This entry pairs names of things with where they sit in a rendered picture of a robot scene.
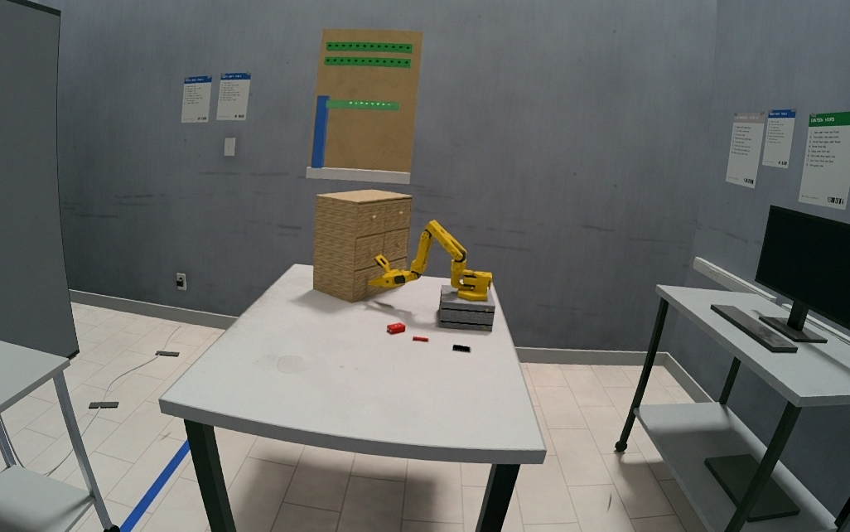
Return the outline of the wooden chest of drawers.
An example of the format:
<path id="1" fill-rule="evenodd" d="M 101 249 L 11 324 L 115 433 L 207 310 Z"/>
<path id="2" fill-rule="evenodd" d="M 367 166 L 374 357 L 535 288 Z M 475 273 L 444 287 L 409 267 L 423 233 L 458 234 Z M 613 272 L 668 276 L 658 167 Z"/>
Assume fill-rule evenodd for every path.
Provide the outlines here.
<path id="1" fill-rule="evenodd" d="M 384 257 L 385 232 L 408 228 L 410 234 L 413 196 L 404 194 L 387 196 L 389 194 L 393 192 L 365 190 L 316 195 L 313 289 L 354 303 L 397 288 L 393 287 L 381 292 L 380 286 L 379 293 L 353 301 L 355 271 L 377 265 L 371 264 L 355 269 L 356 238 L 382 233 L 382 256 Z M 385 230 L 388 200 L 403 198 L 409 198 L 411 202 L 409 226 Z M 359 204 L 374 201 L 385 201 L 384 230 L 356 236 Z"/>

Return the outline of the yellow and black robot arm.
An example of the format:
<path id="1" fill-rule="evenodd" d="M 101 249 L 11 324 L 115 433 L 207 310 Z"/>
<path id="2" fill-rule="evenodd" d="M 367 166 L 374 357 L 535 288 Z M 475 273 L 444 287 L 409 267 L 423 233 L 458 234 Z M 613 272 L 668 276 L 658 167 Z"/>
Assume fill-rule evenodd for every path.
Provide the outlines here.
<path id="1" fill-rule="evenodd" d="M 429 255 L 430 248 L 432 246 L 433 236 L 439 241 L 442 247 L 446 249 L 446 251 L 454 258 L 452 260 L 451 266 L 451 285 L 454 288 L 457 288 L 457 297 L 462 297 L 462 299 L 470 300 L 472 302 L 486 301 L 487 288 L 490 286 L 490 273 L 472 272 L 471 270 L 466 270 L 465 249 L 463 249 L 459 245 L 459 243 L 450 234 L 448 234 L 435 220 L 428 223 L 428 225 L 425 227 L 425 231 L 421 235 L 417 257 L 411 263 L 410 270 L 412 271 L 402 270 L 400 271 L 400 273 L 396 273 L 393 276 L 394 285 L 405 284 L 410 281 L 418 280 L 419 278 L 421 278 L 423 272 L 426 270 L 427 267 L 427 258 Z M 453 245 L 458 250 L 456 250 Z M 464 281 L 462 280 L 462 283 L 464 284 L 460 283 L 461 274 L 463 274 Z"/>

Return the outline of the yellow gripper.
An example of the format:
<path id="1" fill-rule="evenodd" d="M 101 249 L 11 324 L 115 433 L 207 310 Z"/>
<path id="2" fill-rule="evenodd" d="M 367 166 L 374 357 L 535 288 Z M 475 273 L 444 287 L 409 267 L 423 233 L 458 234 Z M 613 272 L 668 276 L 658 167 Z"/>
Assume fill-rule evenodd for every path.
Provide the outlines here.
<path id="1" fill-rule="evenodd" d="M 393 276 L 396 273 L 399 273 L 399 271 L 397 269 L 396 270 L 394 270 L 394 269 L 389 270 L 389 262 L 382 255 L 375 257 L 374 260 L 375 260 L 375 262 L 377 262 L 377 264 L 379 266 L 381 266 L 382 268 L 385 269 L 386 274 L 382 277 L 378 277 L 378 278 L 373 279 L 373 281 L 370 281 L 368 284 L 374 285 L 374 286 L 388 287 L 388 288 L 397 287 L 397 286 L 399 287 L 400 285 L 394 285 L 394 279 L 393 279 Z"/>

